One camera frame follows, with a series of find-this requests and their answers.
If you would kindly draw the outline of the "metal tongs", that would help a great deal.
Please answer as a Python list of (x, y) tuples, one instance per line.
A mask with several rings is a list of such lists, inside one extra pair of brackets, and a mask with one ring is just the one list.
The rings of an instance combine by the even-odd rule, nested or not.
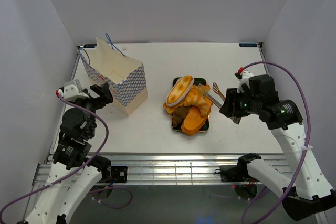
[[(220, 103), (219, 101), (217, 101), (212, 95), (210, 95), (208, 93), (208, 91), (206, 91), (205, 87), (203, 87), (202, 85), (199, 84), (198, 85), (198, 90), (199, 90), (199, 92), (201, 93), (202, 96), (209, 98), (216, 107), (218, 107), (219, 109), (222, 108), (223, 104)], [(226, 98), (221, 93), (221, 91), (219, 89), (219, 86), (217, 85), (216, 82), (213, 82), (212, 90), (215, 92), (215, 94), (217, 94), (222, 99), (223, 102), (225, 102)], [(240, 123), (240, 120), (241, 120), (241, 118), (237, 118), (237, 117), (229, 117), (229, 118), (237, 125)]]

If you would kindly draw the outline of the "blue checkered paper bag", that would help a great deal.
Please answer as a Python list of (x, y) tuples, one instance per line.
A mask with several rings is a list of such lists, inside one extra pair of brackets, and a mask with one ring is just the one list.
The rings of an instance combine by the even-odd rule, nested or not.
[(143, 62), (127, 56), (106, 34), (107, 41), (97, 38), (92, 48), (78, 49), (91, 83), (107, 83), (114, 106), (130, 116), (147, 98), (147, 83)]

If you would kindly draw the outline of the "golden croissant front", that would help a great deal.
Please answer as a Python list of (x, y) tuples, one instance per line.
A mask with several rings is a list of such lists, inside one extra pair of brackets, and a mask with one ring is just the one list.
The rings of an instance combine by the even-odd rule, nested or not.
[(195, 95), (192, 97), (188, 97), (184, 101), (184, 106), (191, 106), (191, 105), (198, 107), (200, 110), (200, 115), (205, 116), (209, 112), (212, 104), (209, 100), (206, 100), (203, 97)]

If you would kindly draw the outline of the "golden croissant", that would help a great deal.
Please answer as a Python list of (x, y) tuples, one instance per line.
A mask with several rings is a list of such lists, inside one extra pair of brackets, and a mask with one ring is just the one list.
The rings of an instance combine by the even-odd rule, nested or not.
[(191, 105), (198, 107), (200, 110), (200, 115), (205, 116), (209, 112), (212, 104), (209, 100), (206, 100), (203, 97), (195, 95), (192, 97), (188, 97), (184, 101), (184, 106), (191, 106)]
[(210, 89), (211, 88), (209, 85), (201, 85), (201, 84), (193, 85), (186, 97), (189, 98), (189, 97), (193, 97), (196, 95), (196, 96), (204, 98), (206, 97)]

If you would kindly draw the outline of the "golden croissant back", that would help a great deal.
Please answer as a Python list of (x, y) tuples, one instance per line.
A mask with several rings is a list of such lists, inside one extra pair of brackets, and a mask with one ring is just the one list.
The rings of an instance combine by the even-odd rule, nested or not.
[(196, 95), (196, 96), (204, 98), (206, 97), (210, 89), (211, 88), (209, 85), (201, 85), (201, 84), (193, 85), (186, 97), (189, 98), (189, 97), (193, 97)]

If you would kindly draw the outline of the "long cream-filled bread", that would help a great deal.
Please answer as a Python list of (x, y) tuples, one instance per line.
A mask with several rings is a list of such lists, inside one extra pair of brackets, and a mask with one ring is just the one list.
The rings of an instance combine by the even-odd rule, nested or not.
[(173, 107), (180, 103), (189, 93), (193, 83), (194, 78), (190, 75), (179, 78), (166, 97), (166, 105)]

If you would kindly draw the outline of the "brown chocolate croissant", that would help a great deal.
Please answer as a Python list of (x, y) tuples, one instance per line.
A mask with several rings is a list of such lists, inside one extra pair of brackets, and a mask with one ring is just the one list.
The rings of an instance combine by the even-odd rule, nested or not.
[(190, 106), (181, 106), (174, 110), (172, 114), (172, 126), (177, 127), (179, 124), (183, 122), (186, 118), (188, 111), (191, 107)]

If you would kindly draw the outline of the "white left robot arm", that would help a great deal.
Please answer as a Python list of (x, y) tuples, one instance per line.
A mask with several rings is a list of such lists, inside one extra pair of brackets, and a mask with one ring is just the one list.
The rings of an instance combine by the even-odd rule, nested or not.
[(23, 223), (70, 223), (71, 217), (97, 182), (111, 177), (111, 162), (102, 156), (88, 158), (89, 140), (94, 138), (96, 111), (112, 103), (108, 83), (92, 85), (94, 98), (79, 80), (72, 80), (56, 91), (70, 108), (64, 112), (46, 189)]

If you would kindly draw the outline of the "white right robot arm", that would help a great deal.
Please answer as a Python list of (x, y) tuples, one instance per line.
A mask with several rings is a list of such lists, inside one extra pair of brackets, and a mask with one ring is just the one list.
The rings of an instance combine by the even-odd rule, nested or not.
[(279, 100), (274, 79), (267, 74), (255, 76), (243, 71), (236, 77), (239, 86), (227, 89), (220, 113), (237, 121), (255, 114), (266, 123), (283, 151), (294, 182), (256, 153), (241, 156), (236, 167), (224, 171), (226, 179), (254, 178), (263, 183), (279, 197), (295, 221), (335, 207), (335, 190), (324, 177), (311, 147), (305, 145), (303, 118), (296, 104)]

